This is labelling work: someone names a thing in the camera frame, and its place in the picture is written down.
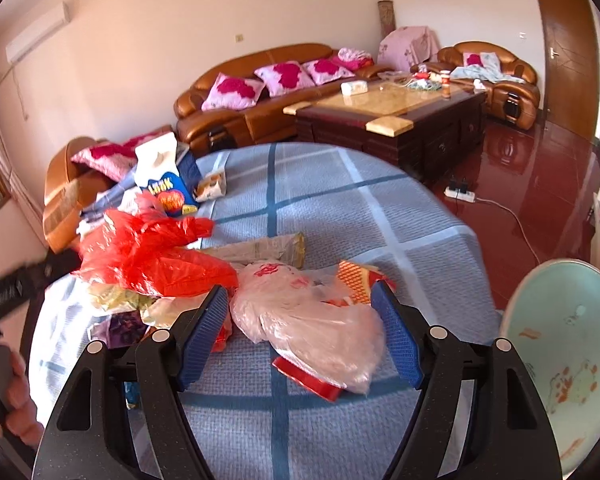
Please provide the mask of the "person's left hand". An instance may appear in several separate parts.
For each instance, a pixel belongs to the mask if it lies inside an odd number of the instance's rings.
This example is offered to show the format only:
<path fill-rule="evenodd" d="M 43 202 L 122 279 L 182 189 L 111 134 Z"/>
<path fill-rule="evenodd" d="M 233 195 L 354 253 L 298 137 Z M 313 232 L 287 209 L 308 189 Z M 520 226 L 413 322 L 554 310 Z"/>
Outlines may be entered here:
<path fill-rule="evenodd" d="M 5 418 L 6 428 L 25 445 L 35 450 L 40 445 L 43 425 L 36 419 L 38 409 L 30 396 L 26 363 L 18 352 L 10 352 L 12 380 L 6 389 L 6 399 L 12 408 Z"/>

